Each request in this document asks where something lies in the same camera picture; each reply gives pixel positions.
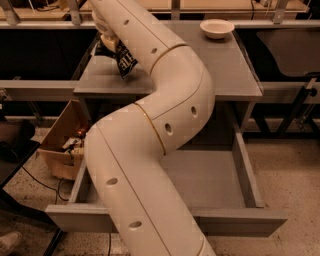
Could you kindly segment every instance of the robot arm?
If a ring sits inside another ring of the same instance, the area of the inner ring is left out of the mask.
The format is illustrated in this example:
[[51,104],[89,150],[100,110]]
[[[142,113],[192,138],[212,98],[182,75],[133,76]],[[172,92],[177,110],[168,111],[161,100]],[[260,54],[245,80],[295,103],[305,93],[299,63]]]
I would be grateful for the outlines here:
[[215,255],[161,167],[214,106],[211,77],[186,43],[134,0],[90,0],[153,79],[151,95],[88,132],[87,167],[131,255]]

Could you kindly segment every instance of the cable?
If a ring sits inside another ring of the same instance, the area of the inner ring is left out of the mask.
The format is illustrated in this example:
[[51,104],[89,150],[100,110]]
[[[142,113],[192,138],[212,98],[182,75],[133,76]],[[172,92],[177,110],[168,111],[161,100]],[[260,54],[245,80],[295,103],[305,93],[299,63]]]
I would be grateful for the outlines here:
[[109,247],[108,247],[108,256],[110,256],[111,253],[111,233],[109,233]]
[[254,17],[254,5],[253,5],[253,1],[250,0],[251,2],[251,11],[252,11],[252,15],[251,15],[251,20],[253,20],[253,17]]
[[58,189],[55,189],[55,188],[52,188],[52,187],[49,187],[48,185],[42,183],[41,181],[37,180],[34,176],[32,176],[32,174],[30,172],[27,171],[27,169],[22,166],[21,167],[32,179],[34,179],[36,182],[38,182],[39,184],[41,184],[42,186],[48,188],[48,189],[51,189],[53,191],[56,192],[56,199],[55,199],[55,204],[57,204],[57,201],[58,201],[58,197],[62,200],[62,201],[68,201],[68,199],[65,199],[63,197],[60,196],[60,193],[59,193],[59,187],[60,187],[60,183],[62,182],[63,179],[60,180],[59,182],[59,185],[58,185]]
[[58,9],[58,8],[60,8],[59,5],[57,5],[57,6],[52,6],[52,8],[49,8],[49,9],[45,9],[45,8],[40,9],[40,8],[37,8],[36,10],[37,10],[38,12],[50,12],[50,11],[53,11],[53,10]]

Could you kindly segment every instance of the open drawer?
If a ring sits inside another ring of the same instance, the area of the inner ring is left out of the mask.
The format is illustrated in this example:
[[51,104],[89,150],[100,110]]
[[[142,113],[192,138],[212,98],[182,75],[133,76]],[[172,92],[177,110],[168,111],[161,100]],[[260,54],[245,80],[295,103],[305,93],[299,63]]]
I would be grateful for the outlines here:
[[[227,103],[217,104],[206,127],[162,165],[207,235],[269,236],[286,220],[259,193],[242,134]],[[65,232],[117,232],[82,162],[67,205],[46,213]]]

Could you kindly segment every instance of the hole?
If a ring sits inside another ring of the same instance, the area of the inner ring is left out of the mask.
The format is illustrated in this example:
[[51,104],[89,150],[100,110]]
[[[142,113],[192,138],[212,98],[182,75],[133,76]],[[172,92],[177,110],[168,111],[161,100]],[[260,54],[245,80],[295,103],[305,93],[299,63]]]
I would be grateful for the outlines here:
[[116,185],[117,183],[118,183],[118,179],[117,178],[112,178],[112,179],[107,181],[107,185],[108,186],[113,186],[113,185]]
[[151,54],[155,54],[157,51],[158,51],[157,48],[153,48],[152,51],[151,51]]
[[136,221],[136,222],[133,222],[129,225],[129,228],[131,230],[136,230],[138,228],[140,228],[142,226],[142,222],[141,221]]
[[195,107],[191,108],[191,113],[193,115],[194,118],[198,117],[198,111]]
[[168,135],[171,136],[173,134],[171,125],[170,124],[165,124],[165,128],[166,128],[166,131],[167,131]]

